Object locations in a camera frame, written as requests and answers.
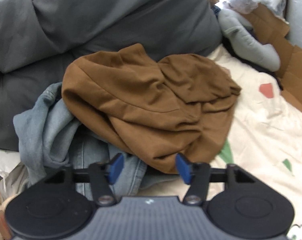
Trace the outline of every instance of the gray ribbed panel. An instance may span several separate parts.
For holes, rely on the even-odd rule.
[[[66,239],[239,240],[216,228],[201,208],[184,206],[177,197],[124,197],[116,206],[100,208],[86,228]]]

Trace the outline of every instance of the gray pillow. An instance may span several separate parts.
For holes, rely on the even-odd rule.
[[[223,35],[230,40],[234,52],[272,72],[280,68],[280,58],[271,44],[262,45],[247,30],[253,27],[237,12],[223,9],[218,15]]]

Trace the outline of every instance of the denim fabric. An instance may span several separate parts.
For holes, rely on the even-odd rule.
[[[106,162],[117,153],[124,155],[124,168],[111,187],[116,196],[135,195],[146,174],[147,165],[138,157],[118,149],[81,125],[61,99],[62,83],[50,85],[38,98],[33,109],[13,119],[19,138],[21,161],[28,169],[30,185],[46,176],[45,167],[59,168],[71,164],[75,169],[87,168],[91,163]],[[148,187],[177,175],[148,175]],[[92,199],[89,184],[77,184],[76,189]]]

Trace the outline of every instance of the blue rubber tip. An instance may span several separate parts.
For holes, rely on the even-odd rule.
[[[190,185],[192,180],[191,167],[182,154],[177,154],[175,158],[175,166],[184,183]]]
[[[124,156],[123,154],[119,155],[119,157],[110,165],[108,181],[110,185],[113,185],[118,180],[121,171],[124,167]]]

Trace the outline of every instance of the black circular motor housing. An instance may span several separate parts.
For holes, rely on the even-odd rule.
[[[269,239],[286,234],[295,215],[285,197],[257,184],[219,193],[210,201],[207,212],[221,230],[245,239]]]
[[[90,218],[92,205],[81,194],[49,185],[36,189],[17,196],[6,209],[9,227],[21,238],[59,239],[75,232]]]

